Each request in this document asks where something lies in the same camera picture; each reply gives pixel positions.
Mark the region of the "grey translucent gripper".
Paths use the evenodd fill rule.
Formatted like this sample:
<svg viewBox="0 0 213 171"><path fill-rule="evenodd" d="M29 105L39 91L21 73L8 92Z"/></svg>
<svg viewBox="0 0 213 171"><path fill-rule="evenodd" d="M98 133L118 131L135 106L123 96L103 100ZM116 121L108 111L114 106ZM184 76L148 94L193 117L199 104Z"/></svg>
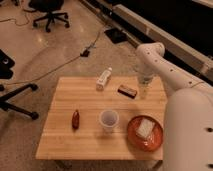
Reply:
<svg viewBox="0 0 213 171"><path fill-rule="evenodd" d="M139 85L140 90L140 98L145 99L146 95L148 93L148 85L154 77L154 72L152 69L148 66L143 66L138 68L138 79L141 83Z"/></svg>

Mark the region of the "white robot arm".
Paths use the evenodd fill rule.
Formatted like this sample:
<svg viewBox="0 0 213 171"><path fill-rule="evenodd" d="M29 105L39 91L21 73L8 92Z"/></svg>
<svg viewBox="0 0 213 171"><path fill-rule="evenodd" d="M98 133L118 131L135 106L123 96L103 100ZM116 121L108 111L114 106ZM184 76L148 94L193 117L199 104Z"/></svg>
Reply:
<svg viewBox="0 0 213 171"><path fill-rule="evenodd" d="M136 53L143 74L167 85L163 171L213 171L213 86L163 58L162 43L145 43Z"/></svg>

